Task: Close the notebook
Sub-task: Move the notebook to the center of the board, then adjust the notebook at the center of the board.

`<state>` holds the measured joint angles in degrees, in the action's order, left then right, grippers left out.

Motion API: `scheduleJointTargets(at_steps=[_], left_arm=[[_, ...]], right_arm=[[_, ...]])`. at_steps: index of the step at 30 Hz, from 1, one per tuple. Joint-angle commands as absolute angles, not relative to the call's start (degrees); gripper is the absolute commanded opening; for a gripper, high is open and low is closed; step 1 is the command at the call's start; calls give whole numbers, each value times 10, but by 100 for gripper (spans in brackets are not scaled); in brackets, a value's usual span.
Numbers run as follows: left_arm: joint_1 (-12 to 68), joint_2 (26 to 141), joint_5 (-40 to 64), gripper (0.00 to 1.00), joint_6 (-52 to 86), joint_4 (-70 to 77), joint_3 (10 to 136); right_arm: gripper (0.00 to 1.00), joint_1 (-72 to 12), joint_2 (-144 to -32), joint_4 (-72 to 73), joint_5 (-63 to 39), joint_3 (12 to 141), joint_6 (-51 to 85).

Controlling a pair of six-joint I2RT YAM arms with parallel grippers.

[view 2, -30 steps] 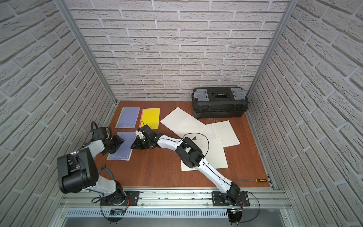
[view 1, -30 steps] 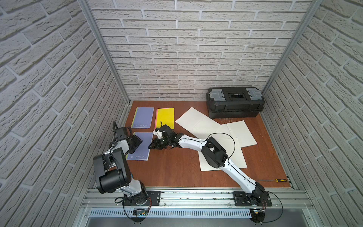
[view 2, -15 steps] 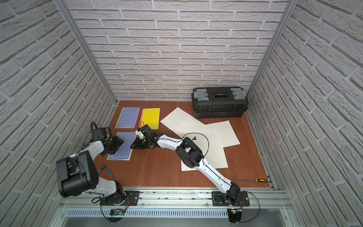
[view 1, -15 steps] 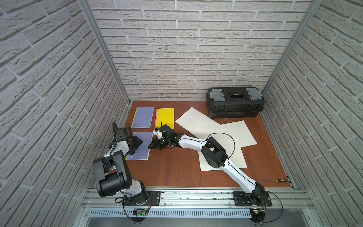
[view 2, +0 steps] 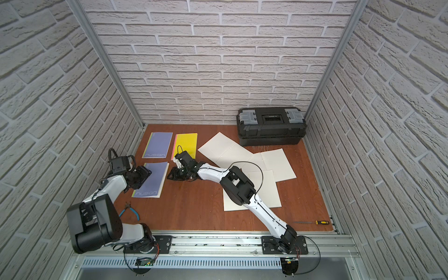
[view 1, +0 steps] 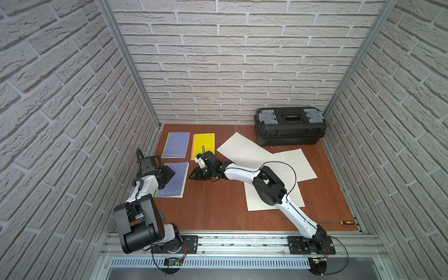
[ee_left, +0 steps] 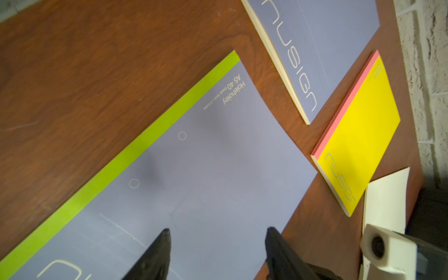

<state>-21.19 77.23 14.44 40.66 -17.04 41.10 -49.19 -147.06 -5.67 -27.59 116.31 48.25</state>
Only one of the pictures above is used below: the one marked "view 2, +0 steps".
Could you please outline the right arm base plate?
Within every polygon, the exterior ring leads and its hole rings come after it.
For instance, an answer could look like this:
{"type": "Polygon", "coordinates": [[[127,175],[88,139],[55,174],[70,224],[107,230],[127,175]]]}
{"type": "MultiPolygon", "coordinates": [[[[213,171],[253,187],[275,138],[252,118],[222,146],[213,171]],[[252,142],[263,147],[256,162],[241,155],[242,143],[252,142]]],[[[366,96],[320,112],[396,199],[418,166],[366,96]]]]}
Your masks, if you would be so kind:
{"type": "Polygon", "coordinates": [[[261,245],[263,254],[309,254],[308,244],[304,236],[297,236],[294,245],[290,246],[290,250],[281,248],[279,239],[272,236],[262,236],[261,245]]]}

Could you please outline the yellow cover notebook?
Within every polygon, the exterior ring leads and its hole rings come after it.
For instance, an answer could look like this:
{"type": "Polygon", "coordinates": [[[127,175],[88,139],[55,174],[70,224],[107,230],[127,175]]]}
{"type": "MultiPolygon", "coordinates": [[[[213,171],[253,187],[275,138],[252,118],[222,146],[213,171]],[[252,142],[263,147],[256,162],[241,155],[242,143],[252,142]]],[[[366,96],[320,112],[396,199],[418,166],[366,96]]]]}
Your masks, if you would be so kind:
{"type": "Polygon", "coordinates": [[[197,133],[176,134],[171,160],[173,161],[177,154],[180,154],[184,151],[186,151],[193,159],[195,159],[197,153],[197,138],[197,133]]]}

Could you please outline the notebook angled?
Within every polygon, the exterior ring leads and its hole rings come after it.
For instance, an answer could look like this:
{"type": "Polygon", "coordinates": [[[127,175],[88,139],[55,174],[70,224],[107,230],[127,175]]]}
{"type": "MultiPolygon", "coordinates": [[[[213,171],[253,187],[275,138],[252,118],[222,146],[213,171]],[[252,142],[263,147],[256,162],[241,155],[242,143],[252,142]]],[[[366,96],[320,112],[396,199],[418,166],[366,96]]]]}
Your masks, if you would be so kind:
{"type": "Polygon", "coordinates": [[[198,150],[220,168],[228,168],[234,162],[249,161],[253,154],[226,135],[217,133],[198,150]]]}

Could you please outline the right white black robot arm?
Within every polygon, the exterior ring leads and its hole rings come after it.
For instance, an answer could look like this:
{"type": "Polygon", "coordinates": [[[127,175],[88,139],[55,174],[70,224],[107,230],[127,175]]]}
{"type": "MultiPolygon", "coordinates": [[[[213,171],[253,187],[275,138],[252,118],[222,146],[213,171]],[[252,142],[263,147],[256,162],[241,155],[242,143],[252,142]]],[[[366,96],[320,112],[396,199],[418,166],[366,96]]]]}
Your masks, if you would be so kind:
{"type": "Polygon", "coordinates": [[[250,210],[266,226],[277,243],[278,250],[289,254],[295,250],[297,233],[294,228],[273,213],[258,195],[254,183],[237,166],[227,169],[197,162],[188,152],[175,155],[176,164],[167,176],[172,181],[209,180],[219,183],[229,198],[250,210]]]}

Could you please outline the purple cover notebook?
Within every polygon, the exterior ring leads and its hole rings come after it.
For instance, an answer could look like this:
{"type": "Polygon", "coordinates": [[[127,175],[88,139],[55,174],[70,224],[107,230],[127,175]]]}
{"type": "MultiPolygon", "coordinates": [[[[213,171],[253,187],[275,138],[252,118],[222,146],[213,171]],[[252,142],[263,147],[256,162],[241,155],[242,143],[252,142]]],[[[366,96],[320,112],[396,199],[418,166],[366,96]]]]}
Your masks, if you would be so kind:
{"type": "Polygon", "coordinates": [[[143,159],[164,159],[168,155],[173,133],[152,132],[144,149],[143,159]]]}

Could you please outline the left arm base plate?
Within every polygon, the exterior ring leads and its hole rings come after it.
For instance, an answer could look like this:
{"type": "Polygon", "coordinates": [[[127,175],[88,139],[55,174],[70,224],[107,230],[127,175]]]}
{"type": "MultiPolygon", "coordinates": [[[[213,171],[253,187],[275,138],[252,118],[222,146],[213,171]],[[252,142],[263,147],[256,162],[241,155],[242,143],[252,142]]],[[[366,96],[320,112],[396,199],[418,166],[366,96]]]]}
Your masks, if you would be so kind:
{"type": "Polygon", "coordinates": [[[155,241],[151,244],[139,245],[135,243],[125,249],[127,254],[169,254],[173,241],[173,236],[170,235],[156,235],[155,241]]]}

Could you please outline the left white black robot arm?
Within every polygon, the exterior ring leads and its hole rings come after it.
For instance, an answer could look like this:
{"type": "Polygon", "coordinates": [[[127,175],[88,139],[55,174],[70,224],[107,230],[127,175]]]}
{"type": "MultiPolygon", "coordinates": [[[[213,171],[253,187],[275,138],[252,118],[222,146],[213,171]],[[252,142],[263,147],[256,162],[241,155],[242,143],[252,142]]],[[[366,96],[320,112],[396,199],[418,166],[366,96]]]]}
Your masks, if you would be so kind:
{"type": "Polygon", "coordinates": [[[110,170],[100,181],[100,187],[81,203],[66,210],[74,252],[83,254],[105,246],[121,246],[123,249],[150,252],[156,240],[146,224],[124,224],[114,206],[121,193],[140,189],[151,171],[137,166],[133,155],[119,156],[108,151],[110,170]]]}

